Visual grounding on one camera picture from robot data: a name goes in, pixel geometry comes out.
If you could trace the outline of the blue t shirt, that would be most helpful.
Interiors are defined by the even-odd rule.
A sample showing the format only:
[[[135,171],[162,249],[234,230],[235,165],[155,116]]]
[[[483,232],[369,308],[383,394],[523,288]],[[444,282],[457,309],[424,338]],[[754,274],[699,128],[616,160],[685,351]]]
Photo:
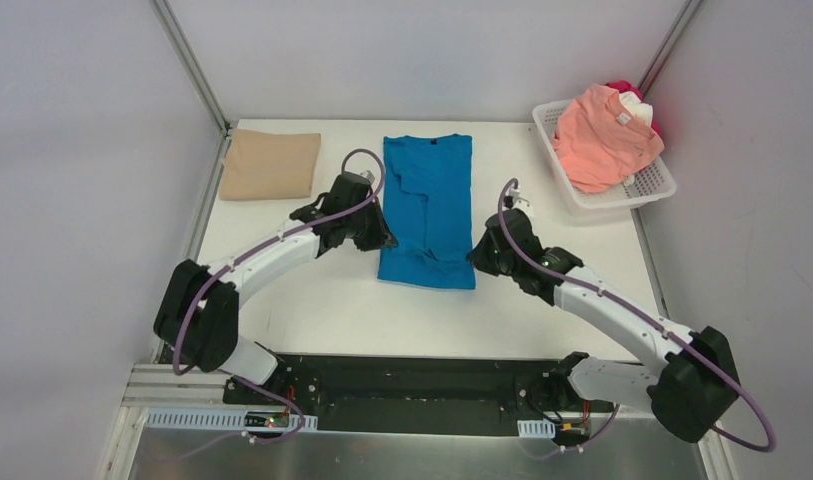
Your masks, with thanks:
[[[383,214],[398,245],[380,254],[377,278],[418,287],[473,290],[473,139],[386,137]]]

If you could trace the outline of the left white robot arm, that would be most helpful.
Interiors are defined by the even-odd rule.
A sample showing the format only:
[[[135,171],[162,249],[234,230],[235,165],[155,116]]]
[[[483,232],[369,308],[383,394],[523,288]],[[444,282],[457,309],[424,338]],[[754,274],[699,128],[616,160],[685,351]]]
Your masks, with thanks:
[[[372,181],[368,172],[342,172],[329,191],[292,212],[265,240],[208,265],[179,263],[154,333],[173,348],[176,359],[203,372],[243,378],[261,403],[279,402],[287,378],[277,371],[279,360],[272,352],[241,335],[241,308],[272,281],[347,240],[363,252],[396,246]]]

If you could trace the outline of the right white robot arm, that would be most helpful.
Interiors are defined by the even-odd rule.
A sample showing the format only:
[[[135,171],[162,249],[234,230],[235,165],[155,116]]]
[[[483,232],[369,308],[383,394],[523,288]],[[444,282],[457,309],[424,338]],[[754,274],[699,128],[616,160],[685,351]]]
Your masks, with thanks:
[[[469,253],[480,272],[511,278],[526,294],[569,312],[620,344],[637,364],[572,352],[539,387],[537,404],[572,410],[607,401],[648,411],[672,435],[696,443],[738,398],[722,380],[738,378],[727,338],[696,332],[668,319],[642,319],[643,309],[618,294],[584,262],[561,247],[544,247],[520,209],[492,215]]]

